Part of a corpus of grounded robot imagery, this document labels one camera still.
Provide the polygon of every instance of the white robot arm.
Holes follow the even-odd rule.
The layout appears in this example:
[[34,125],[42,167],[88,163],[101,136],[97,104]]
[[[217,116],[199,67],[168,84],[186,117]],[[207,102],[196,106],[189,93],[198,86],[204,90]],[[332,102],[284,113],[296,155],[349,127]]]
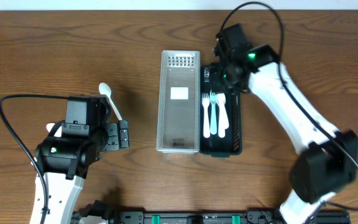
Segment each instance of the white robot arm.
[[[294,82],[288,75],[286,67],[280,64],[282,76],[287,83],[288,89],[293,93],[295,98],[301,103],[307,112],[319,122],[319,124],[336,137],[335,133],[339,130],[326,119],[324,119],[303,96],[301,91],[295,86]],[[277,64],[270,63],[259,68],[259,72],[251,73],[249,78],[249,89],[257,95],[271,110],[278,122],[290,137],[296,153],[299,155],[304,150],[309,149],[309,144],[315,142],[322,144],[329,139],[318,131],[309,119],[299,110],[297,105],[288,96],[288,93],[282,87],[278,77]],[[288,199],[280,207],[280,213],[288,224],[304,223],[322,203],[335,196],[335,192],[323,195],[317,202],[304,202],[297,196],[294,190],[291,191]]]
[[[44,172],[48,192],[44,224],[70,223],[89,165],[100,159],[100,152],[129,147],[127,121],[119,117],[117,123],[107,123],[112,111],[108,100],[112,103],[105,94],[71,96],[66,120],[47,125],[49,135],[37,146],[35,159]],[[38,175],[35,185],[31,224],[40,223],[44,209],[44,190]]]

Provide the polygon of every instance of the white spoon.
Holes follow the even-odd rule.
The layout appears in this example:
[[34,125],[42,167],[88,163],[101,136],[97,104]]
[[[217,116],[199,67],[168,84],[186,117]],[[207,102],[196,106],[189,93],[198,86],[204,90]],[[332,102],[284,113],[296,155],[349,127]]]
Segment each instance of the white spoon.
[[106,96],[109,98],[109,100],[110,100],[110,105],[111,105],[111,107],[112,107],[112,110],[115,112],[115,114],[116,114],[118,120],[122,120],[121,114],[119,114],[116,105],[112,102],[112,99],[111,99],[112,93],[111,93],[110,86],[107,85],[107,84],[105,84],[105,83],[100,83],[100,84],[99,84],[99,93],[100,93],[101,95],[106,95]]
[[[55,125],[55,123],[49,123],[47,124],[47,130],[48,132],[50,132],[50,130],[52,130],[53,125]],[[60,126],[59,129],[57,129],[55,135],[55,137],[61,137],[62,136],[62,127]]]

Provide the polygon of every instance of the wooden table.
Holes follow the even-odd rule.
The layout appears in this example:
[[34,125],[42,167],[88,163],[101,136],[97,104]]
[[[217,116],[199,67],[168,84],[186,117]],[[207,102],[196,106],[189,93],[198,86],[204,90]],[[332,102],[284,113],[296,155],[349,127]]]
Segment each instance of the wooden table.
[[[227,11],[0,12],[0,97],[13,93],[97,94],[100,82],[129,121],[131,146],[93,164],[76,209],[104,200],[120,209],[246,210],[277,208],[288,196],[296,159],[276,119],[255,96],[241,97],[240,156],[156,151],[160,62],[163,50],[211,53]],[[358,134],[358,11],[281,11],[283,61],[311,103],[339,129]],[[267,11],[241,11],[255,45],[277,50],[278,25]],[[64,119],[66,101],[12,99],[4,110],[34,153],[45,124]],[[28,223],[35,172],[0,119],[0,223]],[[358,178],[336,198],[358,204]],[[358,223],[358,213],[351,213]]]

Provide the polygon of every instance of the white fork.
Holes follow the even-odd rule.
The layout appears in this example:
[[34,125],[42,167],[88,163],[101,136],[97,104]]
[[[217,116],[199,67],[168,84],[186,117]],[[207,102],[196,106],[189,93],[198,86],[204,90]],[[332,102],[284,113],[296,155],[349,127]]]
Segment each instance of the white fork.
[[201,101],[204,108],[204,128],[203,135],[205,138],[209,138],[211,133],[209,132],[209,118],[208,118],[208,106],[209,106],[209,96],[208,93],[203,93],[203,99]]

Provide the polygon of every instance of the black cable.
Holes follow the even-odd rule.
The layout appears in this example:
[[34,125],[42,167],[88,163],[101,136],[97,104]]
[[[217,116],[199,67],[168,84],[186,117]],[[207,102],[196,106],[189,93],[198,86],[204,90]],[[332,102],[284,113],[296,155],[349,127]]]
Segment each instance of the black cable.
[[51,98],[51,99],[64,99],[68,100],[68,97],[65,96],[48,96],[48,95],[34,95],[34,94],[16,94],[16,95],[7,95],[0,99],[0,116],[4,124],[6,125],[6,128],[9,130],[9,132],[12,134],[13,138],[19,143],[20,147],[23,149],[27,157],[30,159],[31,163],[33,163],[35,170],[38,173],[38,176],[41,180],[42,190],[44,190],[44,207],[42,208],[42,216],[41,216],[41,224],[44,224],[46,215],[48,213],[48,189],[47,184],[45,183],[44,174],[40,170],[40,167],[36,163],[34,157],[32,156],[31,152],[27,149],[25,144],[22,142],[22,140],[19,138],[19,136],[16,134],[16,132],[13,130],[12,126],[7,121],[4,111],[2,110],[2,102],[9,98],[20,98],[20,97],[35,97],[35,98]]
[[[282,77],[282,74],[281,74],[281,66],[280,66],[280,62],[281,62],[281,59],[282,59],[282,55],[283,55],[283,46],[284,46],[284,25],[281,21],[281,18],[280,16],[278,15],[277,11],[274,10],[272,7],[270,7],[269,5],[267,4],[264,4],[262,2],[256,2],[256,1],[253,1],[253,2],[246,2],[244,4],[241,4],[240,6],[236,7],[233,11],[231,11],[229,13],[229,15],[225,18],[222,26],[221,26],[221,31],[223,30],[224,28],[224,25],[226,24],[227,20],[229,20],[229,18],[237,11],[239,10],[240,8],[244,7],[244,6],[247,6],[247,5],[250,5],[250,4],[258,4],[258,5],[261,5],[261,6],[264,6],[266,8],[268,8],[270,10],[270,12],[273,13],[273,15],[276,17],[277,21],[278,21],[278,24],[280,25],[280,48],[278,50],[278,61],[277,61],[277,70],[278,70],[278,76],[280,77],[280,81],[285,89],[285,91],[287,92],[288,96],[290,96],[290,98],[292,99],[292,101],[294,102],[294,104],[297,105],[297,107],[299,108],[299,110],[302,111],[302,113],[309,119],[309,121],[319,130],[321,131],[321,133],[323,133],[340,151],[343,152],[343,154],[345,154],[345,156],[347,156],[351,161],[352,163],[356,166],[357,170],[358,170],[358,162],[348,153],[348,151],[342,147],[327,131],[325,131],[321,126],[320,124],[315,121],[311,116],[310,114],[302,107],[302,105],[300,105],[300,103],[298,102],[298,100],[296,100],[296,98],[292,95],[291,91],[288,89],[287,87],[287,83],[285,82],[285,80],[283,79]],[[336,207],[339,207],[339,208],[342,208],[342,209],[346,209],[346,210],[352,210],[352,211],[358,211],[358,208],[354,208],[354,207],[348,207],[348,206],[344,206],[344,205],[340,205],[340,204],[337,204],[337,203],[334,203],[334,202],[325,202],[326,204],[328,205],[334,205]]]

